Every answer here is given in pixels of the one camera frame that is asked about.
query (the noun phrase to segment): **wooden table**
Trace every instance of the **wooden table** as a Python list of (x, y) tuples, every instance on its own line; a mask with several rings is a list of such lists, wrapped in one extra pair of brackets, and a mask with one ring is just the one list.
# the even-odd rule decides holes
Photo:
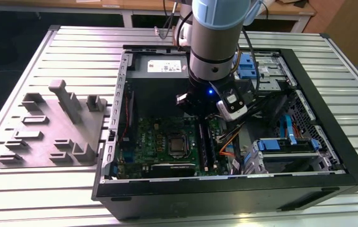
[[(0, 0), (0, 10), (28, 12), (63, 12), (63, 13), (104, 13), (120, 14), (124, 27), (132, 27), (132, 15), (164, 15), (162, 0), (99, 0), (94, 2), (76, 2), (80, 0)], [(174, 3), (166, 1), (167, 10), (172, 10)], [(306, 4), (298, 8), (293, 4), (274, 2), (269, 7), (270, 20), (295, 21), (291, 32), (299, 33), (315, 15), (314, 8)], [(263, 12), (258, 19), (266, 18)]]

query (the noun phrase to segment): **gray 3d-printed holder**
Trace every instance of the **gray 3d-printed holder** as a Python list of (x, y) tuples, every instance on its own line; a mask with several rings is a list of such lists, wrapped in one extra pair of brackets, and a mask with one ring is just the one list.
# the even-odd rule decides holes
[(54, 80), (48, 89), (58, 99), (46, 100), (39, 93), (24, 96), (28, 114), (4, 142), (0, 168), (95, 164), (107, 102), (96, 95), (76, 99), (63, 80)]

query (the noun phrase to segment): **open computer tower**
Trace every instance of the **open computer tower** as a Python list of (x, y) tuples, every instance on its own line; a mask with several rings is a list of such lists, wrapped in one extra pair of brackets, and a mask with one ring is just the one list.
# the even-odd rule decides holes
[(302, 210), (358, 191), (357, 152), (293, 50), (255, 50), (258, 69), (249, 51), (234, 77), (254, 113), (226, 144), (231, 125), (175, 105), (189, 54), (124, 46), (92, 191), (118, 219)]

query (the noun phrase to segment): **robotic arm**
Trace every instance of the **robotic arm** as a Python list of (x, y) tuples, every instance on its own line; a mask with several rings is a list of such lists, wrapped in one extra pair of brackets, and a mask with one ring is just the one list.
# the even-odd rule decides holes
[[(191, 88), (177, 97), (177, 104), (189, 114), (207, 116), (219, 110), (226, 121), (234, 121), (247, 112), (233, 76), (233, 58), (242, 26), (251, 24), (262, 0), (187, 0), (193, 18), (185, 26), (187, 44), (191, 42)], [(181, 11), (189, 15), (190, 6)]]

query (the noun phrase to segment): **green circuit board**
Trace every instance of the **green circuit board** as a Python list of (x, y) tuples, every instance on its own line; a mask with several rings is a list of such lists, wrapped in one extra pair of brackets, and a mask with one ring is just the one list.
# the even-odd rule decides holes
[[(151, 164), (183, 163), (197, 166), (197, 175), (218, 175), (218, 170), (203, 171), (199, 167), (198, 135), (195, 128), (195, 118), (140, 118), (138, 123), (136, 144), (131, 151), (120, 151), (120, 160), (130, 160), (120, 166), (119, 171), (123, 178), (142, 178), (140, 173), (147, 170)], [(213, 136), (221, 134), (219, 121), (210, 121)], [(185, 138), (186, 154), (171, 155), (170, 140)]]

